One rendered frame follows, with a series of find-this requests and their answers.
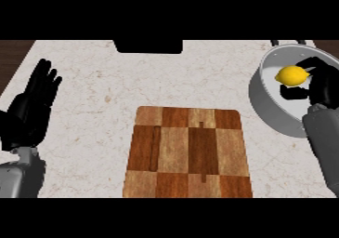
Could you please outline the grey metal pot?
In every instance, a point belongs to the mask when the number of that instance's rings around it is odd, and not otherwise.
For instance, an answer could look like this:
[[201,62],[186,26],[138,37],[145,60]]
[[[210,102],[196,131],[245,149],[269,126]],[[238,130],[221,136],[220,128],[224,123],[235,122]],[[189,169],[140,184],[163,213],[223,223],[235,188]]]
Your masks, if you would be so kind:
[[339,70],[339,59],[305,40],[280,44],[272,40],[272,49],[261,59],[257,72],[249,81],[249,102],[266,124],[283,135],[295,138],[307,136],[302,116],[308,113],[310,100],[286,100],[280,96],[280,83],[274,76],[285,66],[295,65],[310,57],[319,57]]

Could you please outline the yellow lemon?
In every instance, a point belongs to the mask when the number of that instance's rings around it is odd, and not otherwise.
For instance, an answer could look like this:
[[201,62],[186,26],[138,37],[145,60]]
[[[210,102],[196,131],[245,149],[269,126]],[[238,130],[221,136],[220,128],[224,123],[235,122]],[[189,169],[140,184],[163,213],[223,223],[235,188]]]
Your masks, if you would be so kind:
[[274,76],[274,80],[285,86],[300,86],[310,76],[305,69],[297,65],[286,66]]

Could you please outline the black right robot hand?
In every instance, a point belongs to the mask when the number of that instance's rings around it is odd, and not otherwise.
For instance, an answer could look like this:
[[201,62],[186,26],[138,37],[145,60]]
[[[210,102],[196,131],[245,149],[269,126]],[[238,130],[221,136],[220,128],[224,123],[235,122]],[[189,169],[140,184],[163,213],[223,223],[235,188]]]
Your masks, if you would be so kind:
[[311,105],[319,103],[336,109],[339,107],[339,70],[317,57],[301,60],[295,66],[302,69],[311,68],[310,88],[280,85],[280,96],[288,100],[308,99]]

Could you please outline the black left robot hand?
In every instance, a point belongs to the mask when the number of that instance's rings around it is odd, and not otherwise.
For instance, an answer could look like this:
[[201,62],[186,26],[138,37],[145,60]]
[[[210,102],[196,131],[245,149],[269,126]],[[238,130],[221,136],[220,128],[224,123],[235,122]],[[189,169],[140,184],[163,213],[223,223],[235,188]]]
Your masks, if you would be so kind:
[[57,75],[51,61],[40,59],[24,92],[15,96],[8,110],[0,110],[0,141],[5,152],[20,147],[36,147],[43,141],[61,82],[62,77]]

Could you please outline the black appliance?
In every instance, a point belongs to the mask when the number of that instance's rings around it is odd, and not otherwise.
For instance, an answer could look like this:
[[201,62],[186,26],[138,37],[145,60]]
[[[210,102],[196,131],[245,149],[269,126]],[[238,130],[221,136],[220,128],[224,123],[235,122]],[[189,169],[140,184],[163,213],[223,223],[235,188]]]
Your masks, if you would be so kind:
[[120,53],[180,54],[182,40],[115,40],[114,45]]

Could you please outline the checkered wooden cutting board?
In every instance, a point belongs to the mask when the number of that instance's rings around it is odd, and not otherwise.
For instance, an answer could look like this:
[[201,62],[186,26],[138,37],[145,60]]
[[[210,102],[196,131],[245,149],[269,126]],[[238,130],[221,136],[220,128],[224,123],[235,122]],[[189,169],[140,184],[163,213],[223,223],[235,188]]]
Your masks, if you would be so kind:
[[252,197],[236,110],[138,108],[123,196]]

